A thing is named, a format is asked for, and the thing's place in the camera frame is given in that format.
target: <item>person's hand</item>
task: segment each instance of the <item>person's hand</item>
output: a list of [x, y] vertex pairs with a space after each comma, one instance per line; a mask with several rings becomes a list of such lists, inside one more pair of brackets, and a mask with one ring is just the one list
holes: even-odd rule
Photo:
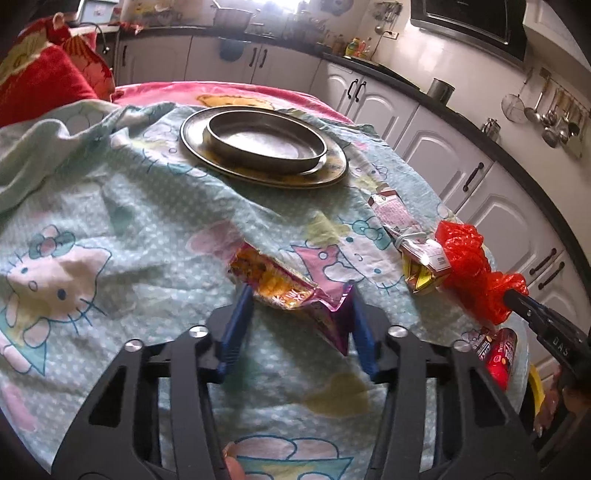
[[230, 473], [230, 478], [232, 480], [246, 480], [246, 474], [242, 469], [238, 460], [234, 457], [227, 456], [226, 457], [226, 467], [228, 467], [228, 472]]
[[[541, 436], [544, 430], [550, 428], [554, 414], [560, 401], [558, 393], [558, 379], [561, 369], [553, 375], [550, 390], [546, 392], [540, 411], [534, 420], [534, 431]], [[591, 388], [588, 385], [577, 387], [564, 387], [562, 389], [562, 398], [566, 409], [574, 414], [579, 414], [591, 407]]]
[[238, 460], [232, 456], [233, 447], [234, 443], [230, 442], [223, 450], [224, 460], [226, 461], [226, 467], [230, 473], [230, 478], [232, 480], [246, 480], [246, 474], [244, 473], [242, 466]]

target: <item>polka dot fabric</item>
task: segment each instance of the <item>polka dot fabric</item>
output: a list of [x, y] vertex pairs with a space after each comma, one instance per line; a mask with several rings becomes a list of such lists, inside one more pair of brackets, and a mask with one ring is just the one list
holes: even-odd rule
[[[45, 357], [31, 357], [32, 367], [19, 372], [4, 349], [28, 351], [10, 335], [0, 345], [0, 391], [10, 392], [0, 395], [0, 408], [48, 470], [77, 409], [126, 340], [173, 340], [231, 302], [234, 285], [226, 263], [239, 238], [315, 281], [324, 275], [328, 287], [355, 280], [367, 303], [425, 340], [449, 345], [476, 327], [445, 295], [414, 297], [407, 290], [368, 196], [388, 183], [428, 232], [453, 214], [371, 127], [290, 111], [339, 143], [349, 174], [321, 190], [280, 190], [198, 165], [179, 137], [181, 123], [194, 111], [174, 103], [116, 108], [78, 102], [39, 122], [0, 131], [0, 143], [9, 147], [2, 149], [8, 154], [1, 164], [23, 165], [20, 192], [29, 192], [24, 197], [0, 191], [0, 330], [6, 318], [3, 332], [10, 332], [9, 303], [16, 293], [11, 271], [19, 257], [29, 261], [23, 255], [33, 239], [49, 245], [39, 253], [47, 261], [60, 261], [57, 254], [51, 257], [56, 251], [62, 256], [89, 252], [92, 261], [93, 252], [109, 253], [101, 257], [108, 259], [100, 269], [81, 257], [87, 262], [85, 275], [92, 273], [93, 291], [84, 297], [89, 307], [70, 315], [72, 321], [50, 318], [46, 336], [38, 337], [45, 338]], [[23, 137], [26, 145], [19, 140]], [[55, 238], [67, 241], [54, 241], [54, 248], [47, 239]], [[57, 286], [55, 297], [52, 302], [63, 305], [68, 289]], [[519, 336], [508, 392], [518, 406], [527, 380], [527, 340], [519, 320], [510, 318], [508, 326]], [[343, 465], [334, 475], [358, 480], [372, 453], [385, 390], [368, 381], [354, 349], [345, 358], [306, 321], [256, 305], [235, 369], [223, 385], [211, 388], [211, 396], [223, 445], [253, 436], [277, 437], [289, 445], [302, 437], [323, 440], [335, 446]], [[168, 400], [164, 382], [161, 443], [164, 463], [171, 466]], [[423, 468], [433, 458], [432, 385], [427, 403]]]

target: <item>cabinet handle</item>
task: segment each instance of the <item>cabinet handle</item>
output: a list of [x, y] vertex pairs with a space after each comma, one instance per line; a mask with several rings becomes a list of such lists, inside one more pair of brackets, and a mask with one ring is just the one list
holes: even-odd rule
[[550, 261], [550, 259], [556, 255], [556, 249], [553, 248], [552, 250], [550, 250], [550, 255], [548, 255], [545, 259], [543, 259], [540, 264], [537, 267], [534, 267], [530, 270], [530, 275], [533, 275], [534, 273], [536, 273], [538, 270], [540, 270], [544, 265], [546, 265], [546, 263], [548, 263]]
[[252, 51], [252, 58], [251, 58], [251, 62], [248, 64], [249, 67], [252, 67], [255, 63], [255, 58], [256, 58], [256, 47], [255, 49]]
[[349, 98], [349, 100], [351, 100], [353, 97], [351, 97], [351, 88], [353, 88], [353, 85], [355, 85], [356, 83], [359, 83], [359, 79], [355, 79], [351, 82], [351, 85], [349, 85], [349, 89], [347, 90], [347, 97]]
[[262, 62], [259, 65], [259, 68], [261, 69], [262, 66], [265, 64], [265, 60], [267, 59], [267, 49], [265, 48], [265, 50], [262, 51]]
[[363, 81], [363, 82], [361, 82], [361, 83], [359, 84], [359, 86], [357, 87], [357, 90], [355, 90], [355, 101], [356, 101], [357, 103], [359, 103], [359, 97], [357, 96], [357, 94], [358, 94], [358, 93], [359, 93], [359, 91], [361, 90], [361, 87], [362, 87], [363, 85], [367, 85], [367, 84], [368, 84], [368, 83], [367, 83], [366, 81]]
[[468, 191], [468, 188], [470, 187], [470, 182], [472, 180], [474, 180], [474, 177], [476, 177], [476, 174], [478, 173], [479, 170], [482, 170], [484, 168], [484, 163], [480, 162], [478, 164], [478, 166], [474, 169], [474, 171], [472, 173], [470, 173], [470, 176], [468, 177], [468, 180], [466, 181], [466, 184], [462, 187], [462, 190], [464, 192]]
[[560, 264], [558, 265], [558, 268], [556, 269], [556, 271], [550, 275], [548, 277], [548, 280], [546, 280], [543, 283], [539, 283], [538, 284], [538, 288], [541, 290], [542, 288], [544, 288], [548, 283], [550, 283], [552, 280], [554, 280], [556, 278], [556, 276], [562, 271], [562, 269], [564, 268], [564, 262], [560, 262]]

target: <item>pink blanket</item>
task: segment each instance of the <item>pink blanket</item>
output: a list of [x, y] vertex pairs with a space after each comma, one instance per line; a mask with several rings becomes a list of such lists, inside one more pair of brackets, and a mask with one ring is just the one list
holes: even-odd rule
[[145, 106], [156, 102], [185, 105], [249, 105], [269, 109], [297, 108], [313, 115], [351, 124], [344, 115], [306, 93], [273, 87], [225, 82], [149, 82], [118, 87], [118, 105]]

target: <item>cooking pot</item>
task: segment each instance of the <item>cooking pot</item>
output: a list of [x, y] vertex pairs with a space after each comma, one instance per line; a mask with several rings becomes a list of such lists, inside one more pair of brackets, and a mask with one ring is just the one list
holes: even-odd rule
[[216, 16], [213, 17], [214, 27], [244, 32], [248, 28], [252, 17], [256, 15], [256, 13], [248, 10], [220, 7], [220, 4], [216, 0], [212, 1], [212, 8], [216, 9]]

